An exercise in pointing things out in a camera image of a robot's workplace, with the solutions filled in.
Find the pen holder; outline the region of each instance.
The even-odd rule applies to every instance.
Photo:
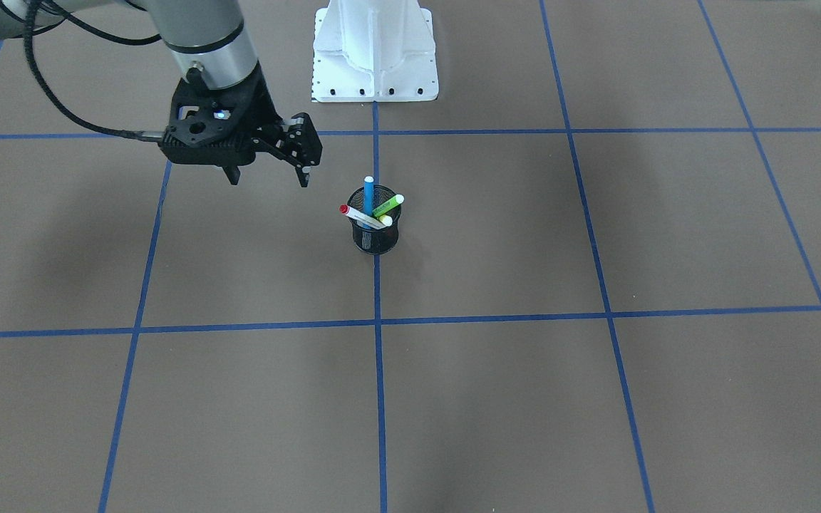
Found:
[[[395,195],[392,189],[383,185],[375,185],[375,197],[373,198],[374,205],[383,204],[388,198]],[[363,210],[363,188],[356,189],[351,199],[348,199],[348,205],[356,208],[356,210]],[[367,225],[359,223],[355,219],[348,218],[351,222],[351,230],[353,230],[354,244],[363,253],[367,254],[383,254],[388,252],[395,244],[398,243],[398,218],[401,217],[401,205],[391,209],[388,212],[391,216],[391,226],[381,229],[369,228]]]

